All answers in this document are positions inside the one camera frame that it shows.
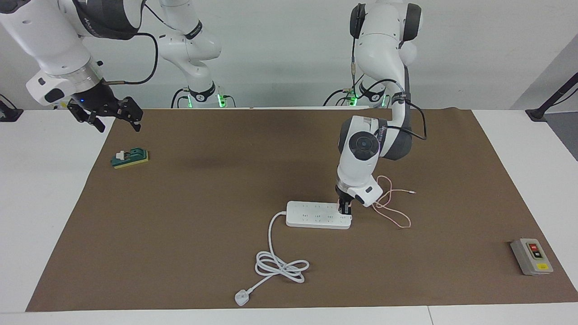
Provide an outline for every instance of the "switch box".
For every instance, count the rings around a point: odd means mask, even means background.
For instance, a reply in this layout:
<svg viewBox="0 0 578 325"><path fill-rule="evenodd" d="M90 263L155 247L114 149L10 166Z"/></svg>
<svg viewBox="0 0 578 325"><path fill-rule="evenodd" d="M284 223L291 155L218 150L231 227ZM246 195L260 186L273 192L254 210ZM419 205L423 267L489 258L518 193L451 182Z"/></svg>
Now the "switch box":
<svg viewBox="0 0 578 325"><path fill-rule="evenodd" d="M537 239L521 238L510 243L522 273L526 275L549 274L554 270Z"/></svg>

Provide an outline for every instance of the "white power strip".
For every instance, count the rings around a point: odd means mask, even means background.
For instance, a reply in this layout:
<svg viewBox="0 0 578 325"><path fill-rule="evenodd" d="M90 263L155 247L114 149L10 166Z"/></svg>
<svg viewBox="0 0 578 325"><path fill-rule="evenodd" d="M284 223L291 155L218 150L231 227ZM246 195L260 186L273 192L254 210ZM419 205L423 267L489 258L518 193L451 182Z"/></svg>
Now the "white power strip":
<svg viewBox="0 0 578 325"><path fill-rule="evenodd" d="M285 223L289 227L349 229L351 216L339 213L337 203L289 201Z"/></svg>

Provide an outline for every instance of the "brown paper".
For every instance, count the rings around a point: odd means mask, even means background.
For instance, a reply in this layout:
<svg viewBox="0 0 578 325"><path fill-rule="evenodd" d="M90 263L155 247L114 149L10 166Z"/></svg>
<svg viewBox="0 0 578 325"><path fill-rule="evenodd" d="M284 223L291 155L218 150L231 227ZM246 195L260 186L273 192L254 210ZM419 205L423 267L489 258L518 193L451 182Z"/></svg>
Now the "brown paper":
<svg viewBox="0 0 578 325"><path fill-rule="evenodd" d="M291 200L336 201L336 145L352 115L390 112L147 110L140 133L115 122L27 311L235 308L235 293L262 279L253 268L271 217ZM374 173L417 192L390 204L412 228L359 203L349 230L289 228L280 217L275 251L311 263L305 283L275 276L246 307L578 301L473 114L426 116L429 139ZM132 147L150 161L113 169ZM552 274L522 275L508 244L522 237L540 240Z"/></svg>

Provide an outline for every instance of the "pink cable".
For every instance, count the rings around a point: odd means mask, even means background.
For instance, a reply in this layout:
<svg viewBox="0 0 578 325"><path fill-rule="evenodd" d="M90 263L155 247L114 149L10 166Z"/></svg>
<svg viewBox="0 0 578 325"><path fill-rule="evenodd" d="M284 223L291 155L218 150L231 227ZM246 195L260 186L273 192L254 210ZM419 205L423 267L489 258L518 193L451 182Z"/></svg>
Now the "pink cable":
<svg viewBox="0 0 578 325"><path fill-rule="evenodd" d="M395 189L395 190L394 190L394 184L393 184L393 182L391 181L391 179L389 179L387 176L379 175L379 176L377 177L377 182L378 182L378 183L379 183L379 179L380 179L380 178L385 178L385 179L387 179L387 180L389 181L389 183L390 183L390 190L387 191L385 194L383 194L379 199L377 199L377 201L376 201L374 204L372 204L371 207L373 208L373 210L375 210L375 212L377 212L378 214L386 217L387 219L389 219L389 221L393 222L393 223L394 223L396 226L398 226L399 228L410 228L410 227L412 226L412 220L411 220L405 213L403 213L403 212L401 212L401 211L398 211L398 210L390 209L390 208L387 207L387 205L391 202L391 193L393 193L393 192L395 192L395 191L406 192L406 193L410 193L410 194L415 194L416 192L414 192L414 191L408 191L408 190L398 190L398 189ZM388 198L388 200L387 200L386 203L384 203L384 204L379 203L381 200L383 200L383 199L384 199L386 196L388 196L388 195L389 195L389 198ZM399 213L400 215L404 216L404 217L407 219L407 222L408 222L409 224L408 224L407 226L402 226L402 225L400 225L399 223L395 222L395 220L393 220L392 218L386 216L385 214L383 214L383 213L381 213L381 212L379 212L379 211L377 210L377 209L381 209L381 208L386 209L386 210L389 210L389 211L393 211L393 212Z"/></svg>

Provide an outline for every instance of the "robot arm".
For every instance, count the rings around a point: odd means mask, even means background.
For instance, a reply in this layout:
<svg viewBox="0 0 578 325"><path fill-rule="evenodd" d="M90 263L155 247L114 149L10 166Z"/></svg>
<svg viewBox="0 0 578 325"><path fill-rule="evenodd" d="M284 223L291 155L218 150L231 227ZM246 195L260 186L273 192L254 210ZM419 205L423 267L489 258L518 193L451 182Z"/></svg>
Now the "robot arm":
<svg viewBox="0 0 578 325"><path fill-rule="evenodd" d="M124 2L101 1L102 8L111 3ZM111 29L101 21L89 19L87 13L92 12L93 7L86 2L82 5L78 0L60 0L58 5L60 10L47 0L0 0L0 23L40 66L40 72L26 84L28 91L42 105L71 96L69 110L74 117L79 122L94 125L100 132L104 132L105 126L97 116L123 119L139 131L142 110L131 97L123 100L114 97L97 63L79 38L79 35L89 33L128 39L136 33L135 27L130 31L121 30L120 25L115 26L119 29ZM69 19L77 15L78 22L83 23L70 23L63 19L61 12Z"/></svg>
<svg viewBox="0 0 578 325"><path fill-rule="evenodd" d="M219 57L221 43L203 27L191 0L160 0L160 3L166 24L175 30L160 37L160 55L183 72L195 107L226 105L209 68L202 62Z"/></svg>
<svg viewBox="0 0 578 325"><path fill-rule="evenodd" d="M342 214L351 214L353 199L368 207L383 193L372 176L379 157L397 160L412 147L412 136L399 128L411 130L407 64L415 59L416 51L408 41L417 36L420 22L419 6L396 0L377 0L367 7L359 4L351 13L350 32L359 39L355 60L364 74L378 80L377 83L389 79L372 94L381 97L390 91L392 120L353 116L343 123L336 185ZM362 84L360 90L362 95L371 92Z"/></svg>

